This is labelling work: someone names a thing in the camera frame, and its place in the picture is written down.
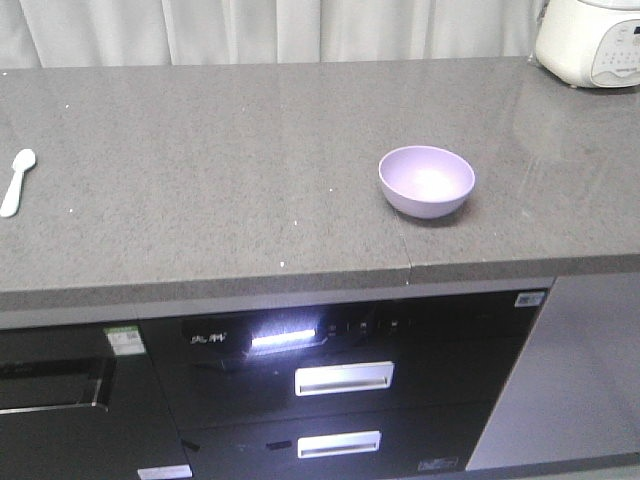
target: kitchen counter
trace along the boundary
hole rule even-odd
[[[7,70],[3,192],[20,149],[38,165],[0,219],[0,324],[640,271],[638,112],[523,58]],[[473,166],[459,211],[386,202],[378,162],[412,144]]]

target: barcode sticker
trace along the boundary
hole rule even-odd
[[[104,333],[116,356],[145,353],[144,343],[135,325],[105,328]]]
[[[522,292],[516,298],[515,307],[538,307],[544,300],[545,295],[545,292]]]

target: bowl rim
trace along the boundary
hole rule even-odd
[[[469,188],[467,188],[466,190],[463,191],[463,193],[456,195],[455,197],[451,197],[448,198],[446,200],[439,200],[439,201],[428,201],[428,200],[421,200],[419,198],[415,198],[409,195],[405,195],[404,193],[399,192],[396,188],[393,188],[391,185],[389,185],[389,183],[385,180],[385,178],[382,176],[382,164],[384,163],[384,161],[390,157],[391,155],[393,155],[396,152],[402,151],[402,150],[410,150],[410,149],[420,149],[420,150],[437,150],[440,152],[444,152],[446,154],[449,154],[455,158],[457,158],[462,165],[464,165],[467,170],[471,173],[471,184],[469,185]],[[461,198],[465,198],[467,195],[469,195],[469,193],[471,193],[471,191],[473,190],[473,188],[475,187],[476,184],[476,173],[473,170],[473,167],[469,164],[469,162],[467,162],[464,158],[462,158],[460,155],[458,155],[457,153],[452,152],[451,150],[447,150],[446,148],[441,148],[441,147],[435,147],[433,145],[407,145],[405,147],[399,147],[396,149],[391,150],[390,152],[387,152],[381,159],[380,162],[378,163],[378,177],[380,178],[380,181],[389,189],[391,190],[393,193],[395,193],[396,195],[401,196],[402,198],[406,198],[409,200],[412,200],[414,202],[420,202],[420,203],[430,203],[430,204],[441,204],[441,203],[447,203],[447,202],[454,202],[456,200],[460,200]]]

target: gray cabinet panel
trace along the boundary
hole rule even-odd
[[[640,451],[640,274],[559,278],[468,469]]]

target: spoon handle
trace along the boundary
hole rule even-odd
[[[11,217],[18,211],[20,203],[20,191],[22,190],[22,179],[24,172],[14,172],[9,189],[7,190],[2,206],[0,206],[0,217]]]

